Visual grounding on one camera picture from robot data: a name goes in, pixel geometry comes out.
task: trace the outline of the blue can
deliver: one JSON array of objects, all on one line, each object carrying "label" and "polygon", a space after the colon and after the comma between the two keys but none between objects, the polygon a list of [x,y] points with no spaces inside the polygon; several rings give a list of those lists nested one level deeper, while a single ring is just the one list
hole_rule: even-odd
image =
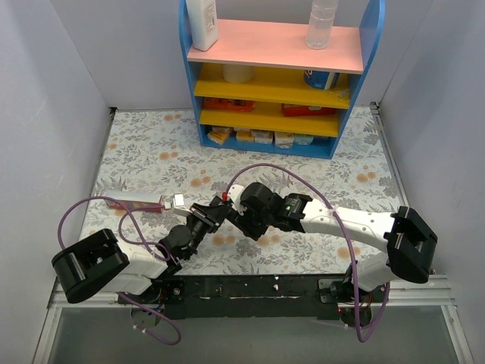
[{"label": "blue can", "polygon": [[305,71],[305,81],[314,89],[330,89],[335,86],[339,73],[325,71]]}]

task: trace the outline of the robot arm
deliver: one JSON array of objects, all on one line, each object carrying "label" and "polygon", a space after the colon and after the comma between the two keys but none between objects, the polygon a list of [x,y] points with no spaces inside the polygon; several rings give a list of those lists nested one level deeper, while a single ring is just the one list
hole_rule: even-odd
[{"label": "robot arm", "polygon": [[[249,215],[251,221],[263,221],[282,231],[343,236],[333,210],[310,196],[291,193],[282,199],[258,183],[247,188],[232,186],[228,196],[241,216],[240,220]],[[380,250],[377,255],[357,264],[361,290],[370,292],[396,279],[427,282],[437,236],[415,210],[402,206],[396,214],[345,208],[336,211],[351,240]],[[238,228],[245,232],[244,226]],[[254,233],[249,236],[255,240],[259,238]]]},{"label": "robot arm", "polygon": [[[180,260],[196,254],[204,236],[216,232],[225,219],[253,240],[270,226],[282,231],[343,234],[333,211],[310,196],[291,193],[283,198],[263,184],[253,183],[246,188],[234,185],[223,198],[215,197],[209,206],[193,204],[187,209],[182,195],[174,196],[169,211],[185,216],[186,224],[173,227],[160,240],[173,258],[169,262],[156,259],[141,246],[117,242],[109,229],[63,250],[53,258],[52,265],[67,300],[78,303],[99,291],[142,293],[151,279],[179,271]],[[437,237],[415,210],[401,207],[396,214],[336,210],[352,240],[380,250],[357,264],[362,291],[370,292],[399,278],[414,283],[427,281]],[[350,287],[352,270],[348,269],[343,282],[333,290],[335,297],[348,301]]]}]

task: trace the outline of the white bottle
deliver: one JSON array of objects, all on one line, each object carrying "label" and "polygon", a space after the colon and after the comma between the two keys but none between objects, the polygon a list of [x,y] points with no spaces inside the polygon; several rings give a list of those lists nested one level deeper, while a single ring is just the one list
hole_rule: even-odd
[{"label": "white bottle", "polygon": [[194,48],[207,51],[216,43],[217,13],[215,0],[186,0]]},{"label": "white bottle", "polygon": [[339,0],[313,0],[306,33],[306,45],[312,49],[328,46]]}]

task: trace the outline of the white cup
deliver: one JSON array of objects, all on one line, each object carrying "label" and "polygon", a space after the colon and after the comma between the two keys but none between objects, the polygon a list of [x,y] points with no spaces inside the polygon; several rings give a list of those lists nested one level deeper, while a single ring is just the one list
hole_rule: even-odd
[{"label": "white cup", "polygon": [[223,64],[222,77],[231,83],[245,83],[255,76],[254,66],[241,66],[239,64]]}]

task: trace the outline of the floral tablecloth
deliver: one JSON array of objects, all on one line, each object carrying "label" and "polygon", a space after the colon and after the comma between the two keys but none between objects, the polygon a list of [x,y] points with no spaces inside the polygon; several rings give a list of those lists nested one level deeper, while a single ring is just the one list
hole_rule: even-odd
[{"label": "floral tablecloth", "polygon": [[[220,194],[240,169],[270,162],[299,174],[338,206],[372,212],[394,211],[399,206],[377,129],[369,108],[355,108],[333,160],[242,152],[199,145],[192,110],[118,112],[102,159],[94,194],[106,190],[159,193],[168,199],[183,193],[186,204],[208,203]],[[238,184],[259,181],[285,196],[310,194],[298,181],[273,168],[255,168]],[[93,201],[89,204],[82,235],[110,228],[117,231],[121,212]],[[158,241],[183,219],[176,215],[135,213],[147,240]],[[125,234],[136,239],[126,222]],[[358,259],[377,251],[355,243]],[[349,264],[342,238],[319,234],[268,230],[259,241],[244,237],[225,222],[208,235],[199,254],[183,262],[181,274],[283,274],[340,273]]]}]

